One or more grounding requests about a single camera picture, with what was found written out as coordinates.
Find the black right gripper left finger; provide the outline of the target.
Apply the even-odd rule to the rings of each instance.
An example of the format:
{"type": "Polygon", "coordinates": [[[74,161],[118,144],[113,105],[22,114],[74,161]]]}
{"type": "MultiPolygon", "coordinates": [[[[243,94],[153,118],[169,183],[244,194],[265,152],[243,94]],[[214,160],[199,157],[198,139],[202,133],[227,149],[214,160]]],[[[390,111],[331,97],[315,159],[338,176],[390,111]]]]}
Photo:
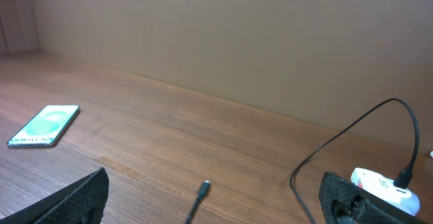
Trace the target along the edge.
{"type": "Polygon", "coordinates": [[[1,224],[100,224],[108,201],[105,168],[8,216],[1,224]]]}

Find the smartphone with teal screen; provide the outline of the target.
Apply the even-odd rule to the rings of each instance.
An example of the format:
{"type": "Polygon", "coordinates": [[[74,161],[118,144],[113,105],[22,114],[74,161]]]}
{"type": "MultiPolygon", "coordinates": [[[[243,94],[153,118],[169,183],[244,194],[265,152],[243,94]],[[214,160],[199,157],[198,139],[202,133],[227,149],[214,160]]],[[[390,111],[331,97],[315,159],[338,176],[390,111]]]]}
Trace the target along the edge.
{"type": "Polygon", "coordinates": [[[8,142],[8,148],[55,146],[81,112],[78,105],[48,105],[29,120],[8,142]]]}

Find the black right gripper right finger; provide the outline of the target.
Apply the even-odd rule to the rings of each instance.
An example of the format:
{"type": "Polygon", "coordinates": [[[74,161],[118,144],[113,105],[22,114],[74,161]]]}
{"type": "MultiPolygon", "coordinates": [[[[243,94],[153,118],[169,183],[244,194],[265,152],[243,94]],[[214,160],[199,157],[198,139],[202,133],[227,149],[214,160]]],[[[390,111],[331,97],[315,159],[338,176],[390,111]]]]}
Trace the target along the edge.
{"type": "Polygon", "coordinates": [[[427,224],[332,172],[324,173],[319,200],[327,224],[427,224]]]}

